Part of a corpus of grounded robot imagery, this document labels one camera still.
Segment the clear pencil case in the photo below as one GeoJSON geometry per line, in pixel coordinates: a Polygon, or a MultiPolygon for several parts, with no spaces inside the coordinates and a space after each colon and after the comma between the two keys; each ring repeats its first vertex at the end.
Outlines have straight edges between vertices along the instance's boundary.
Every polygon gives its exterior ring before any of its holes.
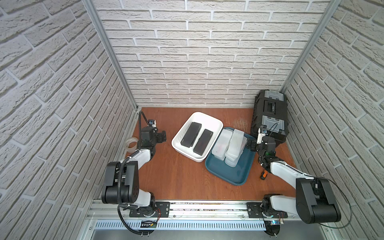
{"type": "Polygon", "coordinates": [[[243,145],[246,141],[247,138],[245,137],[244,132],[234,129],[228,150],[225,154],[226,158],[234,162],[240,156],[240,152],[242,151],[243,145]]]}
{"type": "Polygon", "coordinates": [[[240,157],[241,157],[241,155],[242,155],[242,153],[244,151],[244,148],[245,148],[245,146],[247,144],[247,141],[248,141],[248,139],[246,137],[243,137],[243,141],[242,141],[242,144],[241,144],[240,152],[239,152],[239,155],[236,158],[234,158],[232,155],[230,155],[228,153],[229,151],[227,151],[225,153],[225,163],[228,166],[234,168],[238,164],[238,161],[239,161],[239,159],[240,159],[240,157]]]}
{"type": "Polygon", "coordinates": [[[233,130],[223,129],[220,133],[216,143],[214,144],[212,148],[212,154],[215,156],[215,158],[224,161],[225,160],[225,154],[228,150],[228,147],[230,145],[231,138],[233,136],[233,130]]]}

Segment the teal plastic tray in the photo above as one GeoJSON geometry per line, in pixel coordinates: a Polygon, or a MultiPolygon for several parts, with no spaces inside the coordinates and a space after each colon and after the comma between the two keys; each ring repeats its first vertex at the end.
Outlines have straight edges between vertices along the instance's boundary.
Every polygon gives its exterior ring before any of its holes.
{"type": "MultiPolygon", "coordinates": [[[[254,140],[255,138],[245,134],[245,137],[248,140],[254,140]]],[[[207,170],[212,173],[213,175],[225,180],[226,182],[235,185],[235,186],[241,186],[243,185],[248,178],[248,175],[250,173],[254,158],[255,158],[255,152],[251,152],[249,149],[244,148],[244,151],[238,161],[238,164],[232,168],[228,166],[224,161],[221,161],[212,154],[212,149],[206,158],[205,165],[207,170]]]]}

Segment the black pencil case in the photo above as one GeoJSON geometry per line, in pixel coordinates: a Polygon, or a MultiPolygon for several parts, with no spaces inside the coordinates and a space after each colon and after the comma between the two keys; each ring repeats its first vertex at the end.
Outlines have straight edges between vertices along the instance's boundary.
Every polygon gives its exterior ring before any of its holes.
{"type": "Polygon", "coordinates": [[[181,145],[187,148],[190,148],[194,145],[194,142],[200,132],[202,124],[192,122],[187,129],[183,139],[181,140],[181,145]]]}
{"type": "Polygon", "coordinates": [[[205,129],[203,131],[202,135],[200,136],[196,146],[194,147],[193,152],[195,154],[202,156],[203,153],[205,152],[212,136],[213,136],[213,132],[208,130],[208,129],[205,129]]]}

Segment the white plastic tray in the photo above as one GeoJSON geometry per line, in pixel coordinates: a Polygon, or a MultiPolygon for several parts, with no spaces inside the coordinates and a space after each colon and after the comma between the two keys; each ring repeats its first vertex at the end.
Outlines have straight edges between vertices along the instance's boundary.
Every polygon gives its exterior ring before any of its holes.
{"type": "Polygon", "coordinates": [[[212,116],[209,116],[207,114],[201,113],[201,112],[195,112],[193,113],[187,121],[184,123],[184,125],[181,127],[181,129],[176,133],[172,140],[172,147],[180,154],[184,155],[185,157],[195,161],[195,162],[202,162],[210,153],[213,145],[215,144],[217,138],[219,137],[222,129],[223,129],[223,122],[219,119],[216,119],[212,116]],[[195,138],[194,144],[191,147],[185,147],[181,144],[182,139],[186,135],[188,129],[190,128],[191,123],[198,123],[201,124],[200,130],[195,138]],[[202,153],[202,155],[199,155],[194,152],[194,148],[197,145],[199,139],[201,138],[201,135],[203,134],[204,130],[209,130],[213,134],[208,141],[208,144],[202,153]]]}

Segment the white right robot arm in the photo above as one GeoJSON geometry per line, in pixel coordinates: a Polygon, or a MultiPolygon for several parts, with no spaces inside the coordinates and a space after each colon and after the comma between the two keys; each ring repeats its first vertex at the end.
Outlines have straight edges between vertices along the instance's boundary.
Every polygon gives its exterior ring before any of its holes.
{"type": "Polygon", "coordinates": [[[285,212],[299,216],[306,224],[336,223],[342,218],[330,181],[308,175],[276,156],[276,141],[264,136],[260,142],[248,140],[246,148],[257,152],[258,162],[265,172],[284,180],[296,190],[296,196],[265,195],[262,210],[285,212]]]}

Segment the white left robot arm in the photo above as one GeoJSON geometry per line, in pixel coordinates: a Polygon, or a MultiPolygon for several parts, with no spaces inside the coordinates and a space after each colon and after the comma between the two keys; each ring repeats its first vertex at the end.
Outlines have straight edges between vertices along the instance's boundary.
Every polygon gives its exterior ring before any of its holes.
{"type": "Polygon", "coordinates": [[[158,128],[151,126],[142,128],[137,149],[124,160],[107,164],[102,202],[117,205],[120,209],[155,212],[154,194],[140,189],[139,169],[154,157],[156,145],[166,141],[165,131],[159,132],[158,128]]]}

